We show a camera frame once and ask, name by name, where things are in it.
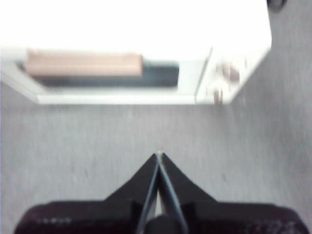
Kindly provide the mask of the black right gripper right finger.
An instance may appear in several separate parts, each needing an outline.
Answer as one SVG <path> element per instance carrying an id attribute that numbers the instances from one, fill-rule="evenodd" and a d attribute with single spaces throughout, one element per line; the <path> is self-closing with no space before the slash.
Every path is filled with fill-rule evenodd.
<path id="1" fill-rule="evenodd" d="M 163 208 L 176 218 L 184 234 L 306 233 L 306 225 L 290 208 L 214 199 L 165 154 L 159 156 L 159 172 Z"/>

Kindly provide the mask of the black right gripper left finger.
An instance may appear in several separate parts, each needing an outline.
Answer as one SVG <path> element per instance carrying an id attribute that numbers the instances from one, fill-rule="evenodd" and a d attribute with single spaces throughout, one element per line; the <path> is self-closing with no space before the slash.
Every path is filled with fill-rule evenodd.
<path id="1" fill-rule="evenodd" d="M 150 158 L 104 200 L 53 201 L 28 209 L 17 234 L 136 234 L 155 208 L 158 159 Z"/>

